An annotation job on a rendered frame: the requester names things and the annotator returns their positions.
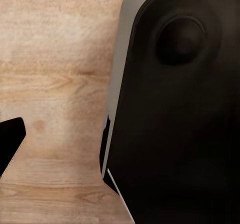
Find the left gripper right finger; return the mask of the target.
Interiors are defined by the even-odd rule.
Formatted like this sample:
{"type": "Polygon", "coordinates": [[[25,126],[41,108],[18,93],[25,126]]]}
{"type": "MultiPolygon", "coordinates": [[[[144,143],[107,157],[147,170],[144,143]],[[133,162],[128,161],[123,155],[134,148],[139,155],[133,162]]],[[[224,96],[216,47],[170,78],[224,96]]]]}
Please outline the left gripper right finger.
{"type": "Polygon", "coordinates": [[[235,149],[240,157],[240,119],[235,117],[229,117],[227,119],[224,135],[235,149]]]}

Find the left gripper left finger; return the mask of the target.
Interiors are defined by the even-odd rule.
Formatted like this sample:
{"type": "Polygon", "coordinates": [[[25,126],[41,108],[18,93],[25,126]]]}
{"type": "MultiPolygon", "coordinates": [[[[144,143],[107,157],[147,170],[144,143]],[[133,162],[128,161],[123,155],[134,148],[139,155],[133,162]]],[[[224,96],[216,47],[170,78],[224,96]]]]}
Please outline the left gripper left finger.
{"type": "Polygon", "coordinates": [[[21,117],[0,122],[0,177],[26,136],[21,117]]]}

